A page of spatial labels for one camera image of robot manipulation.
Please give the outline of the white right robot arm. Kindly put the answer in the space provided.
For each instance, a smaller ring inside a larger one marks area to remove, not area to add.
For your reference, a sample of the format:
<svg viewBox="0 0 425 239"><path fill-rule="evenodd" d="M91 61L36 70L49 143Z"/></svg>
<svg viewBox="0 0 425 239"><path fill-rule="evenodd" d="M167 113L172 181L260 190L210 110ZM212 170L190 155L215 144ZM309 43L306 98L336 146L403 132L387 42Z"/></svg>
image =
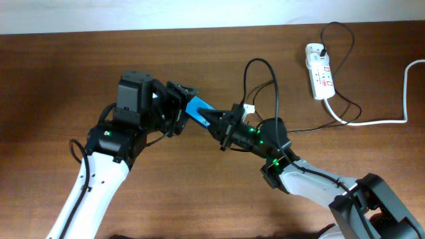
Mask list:
<svg viewBox="0 0 425 239"><path fill-rule="evenodd" d="M256 127L243 122L243 108L199 109L211 135L225 150L232 144L263 159L266 182L289 195L301 196L330 210L336 224L322 238L423 238L424 229L382 177L342 177L310 165L291 150L281 118Z"/></svg>

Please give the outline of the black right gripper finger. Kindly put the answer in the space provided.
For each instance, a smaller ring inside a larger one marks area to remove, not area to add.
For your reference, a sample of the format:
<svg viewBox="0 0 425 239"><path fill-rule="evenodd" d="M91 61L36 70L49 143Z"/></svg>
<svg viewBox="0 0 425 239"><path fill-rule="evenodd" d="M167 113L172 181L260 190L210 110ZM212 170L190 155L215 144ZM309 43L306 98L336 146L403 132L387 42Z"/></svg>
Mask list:
<svg viewBox="0 0 425 239"><path fill-rule="evenodd" d="M209 110L205 108L198 109L198 113L202 117L201 123L203 125L217 124L223 116L223 111Z"/></svg>
<svg viewBox="0 0 425 239"><path fill-rule="evenodd" d="M221 129L220 128L215 128L215 127L210 125L208 127L208 131L215 140L222 141L222 135L221 135Z"/></svg>

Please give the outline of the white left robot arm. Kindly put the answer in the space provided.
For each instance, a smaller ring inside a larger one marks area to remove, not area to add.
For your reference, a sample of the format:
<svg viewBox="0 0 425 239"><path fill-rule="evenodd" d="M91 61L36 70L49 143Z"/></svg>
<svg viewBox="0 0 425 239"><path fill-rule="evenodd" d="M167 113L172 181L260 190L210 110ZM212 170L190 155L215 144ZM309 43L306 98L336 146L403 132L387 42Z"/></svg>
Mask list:
<svg viewBox="0 0 425 239"><path fill-rule="evenodd" d="M86 145L70 140L82 153L80 170L48 237L94 238L135 159L151 146L147 136L156 131L163 137L179 135L188 119L187 104L198 92L175 82L120 80L116 102L101 113Z"/></svg>

